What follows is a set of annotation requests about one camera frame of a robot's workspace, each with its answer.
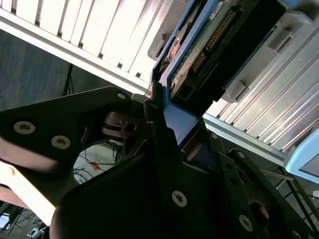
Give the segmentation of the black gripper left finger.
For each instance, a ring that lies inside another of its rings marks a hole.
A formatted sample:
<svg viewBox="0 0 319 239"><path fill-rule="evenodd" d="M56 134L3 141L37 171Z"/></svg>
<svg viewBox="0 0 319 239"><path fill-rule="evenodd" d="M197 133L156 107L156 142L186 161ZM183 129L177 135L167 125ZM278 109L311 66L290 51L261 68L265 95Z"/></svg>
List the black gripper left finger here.
<svg viewBox="0 0 319 239"><path fill-rule="evenodd" d="M80 152L110 138L124 141L124 161L112 168L161 145L183 162L164 119L162 85L153 83L142 102L109 86L1 112L0 184L51 226L62 200L84 184L73 176Z"/></svg>

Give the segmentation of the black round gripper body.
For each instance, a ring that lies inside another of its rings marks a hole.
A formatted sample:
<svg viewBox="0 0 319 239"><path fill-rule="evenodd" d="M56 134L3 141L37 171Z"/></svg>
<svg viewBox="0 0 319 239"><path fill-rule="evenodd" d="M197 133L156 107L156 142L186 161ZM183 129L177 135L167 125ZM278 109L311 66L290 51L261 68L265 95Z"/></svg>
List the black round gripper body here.
<svg viewBox="0 0 319 239"><path fill-rule="evenodd" d="M210 226L211 173L170 146L142 154L72 190L52 239L218 239Z"/></svg>

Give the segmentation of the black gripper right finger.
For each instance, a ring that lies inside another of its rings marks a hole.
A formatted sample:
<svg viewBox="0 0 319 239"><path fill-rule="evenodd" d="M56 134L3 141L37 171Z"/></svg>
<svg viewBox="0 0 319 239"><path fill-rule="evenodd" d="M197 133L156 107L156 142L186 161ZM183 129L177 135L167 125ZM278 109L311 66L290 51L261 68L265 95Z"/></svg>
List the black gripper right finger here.
<svg viewBox="0 0 319 239"><path fill-rule="evenodd" d="M317 239L261 170L241 151L224 152L222 140L197 124L198 166L211 173L210 226L219 239Z"/></svg>

